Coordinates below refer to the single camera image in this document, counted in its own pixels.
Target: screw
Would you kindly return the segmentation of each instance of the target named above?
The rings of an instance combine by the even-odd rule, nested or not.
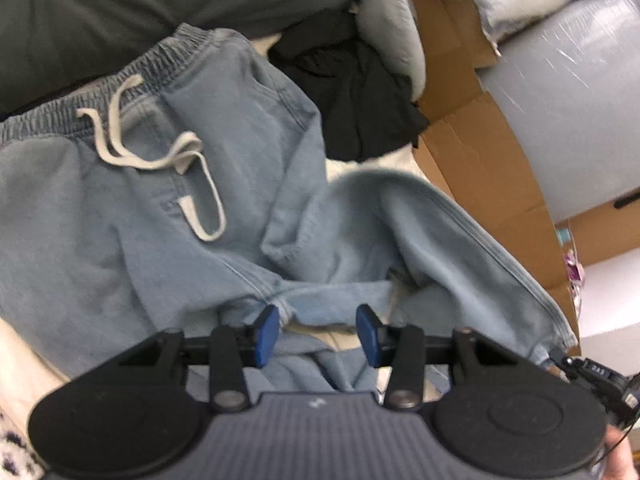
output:
[[[414,408],[420,403],[420,397],[409,390],[396,390],[391,392],[388,402],[396,408]]]
[[[213,402],[226,410],[238,410],[244,406],[246,395],[235,390],[222,390],[216,393]]]

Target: cardboard box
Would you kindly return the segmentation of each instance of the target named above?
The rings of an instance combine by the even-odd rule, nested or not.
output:
[[[496,62],[472,0],[414,0],[427,60],[418,101],[431,126],[415,159],[556,300],[578,335],[556,228],[529,163],[475,68]]]
[[[561,222],[571,229],[578,259],[585,267],[640,248],[640,200],[622,209],[613,202]]]

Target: black and white fabric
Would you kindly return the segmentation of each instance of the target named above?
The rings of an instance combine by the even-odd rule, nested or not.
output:
[[[27,440],[0,410],[0,480],[38,480],[43,475]]]

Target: black device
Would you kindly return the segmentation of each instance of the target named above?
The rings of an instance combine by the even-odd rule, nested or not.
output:
[[[471,328],[425,336],[366,305],[356,325],[369,363],[392,367],[383,406],[367,392],[252,405],[242,368],[276,343],[268,306],[205,338],[158,333],[43,399],[29,434],[46,480],[586,480],[607,422],[638,416],[637,381],[588,360],[554,352],[569,384]],[[425,364],[449,366],[435,402],[422,401]],[[209,402],[186,393],[190,365],[209,366]]]

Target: white drawstring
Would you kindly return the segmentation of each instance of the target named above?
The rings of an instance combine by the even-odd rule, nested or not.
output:
[[[116,90],[109,103],[109,142],[118,155],[113,155],[109,150],[98,110],[95,108],[78,108],[76,114],[79,118],[84,115],[88,115],[91,118],[94,123],[95,147],[98,152],[98,156],[108,164],[149,171],[165,170],[166,168],[173,167],[178,174],[184,175],[193,161],[197,158],[200,161],[204,175],[207,177],[213,198],[216,200],[219,227],[211,234],[207,233],[203,229],[200,219],[198,218],[193,196],[186,195],[180,197],[178,199],[178,205],[180,205],[180,209],[182,209],[182,213],[184,214],[184,217],[189,223],[191,229],[200,240],[203,242],[212,242],[217,240],[222,236],[222,233],[224,233],[226,229],[225,209],[222,205],[218,189],[216,188],[216,183],[213,181],[213,177],[209,171],[207,159],[202,154],[203,143],[198,136],[193,132],[181,133],[178,138],[174,140],[174,143],[169,148],[168,153],[164,157],[156,160],[145,160],[144,158],[137,156],[135,153],[130,152],[122,145],[122,132],[120,129],[120,96],[125,90],[133,88],[142,82],[143,79],[140,74],[129,77]]]

